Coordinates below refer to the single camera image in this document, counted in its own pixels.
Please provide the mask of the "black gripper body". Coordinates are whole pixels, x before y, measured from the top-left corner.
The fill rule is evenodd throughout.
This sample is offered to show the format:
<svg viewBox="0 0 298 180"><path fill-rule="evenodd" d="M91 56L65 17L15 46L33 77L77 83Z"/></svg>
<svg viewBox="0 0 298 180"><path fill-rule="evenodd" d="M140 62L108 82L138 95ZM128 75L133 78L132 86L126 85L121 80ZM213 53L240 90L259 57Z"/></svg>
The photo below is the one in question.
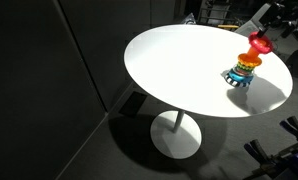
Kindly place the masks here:
<svg viewBox="0 0 298 180"><path fill-rule="evenodd" d="M285 27L289 24L287 19L287 5L284 1L274 1L269 3L269 8L259 19L261 30L269 27Z"/></svg>

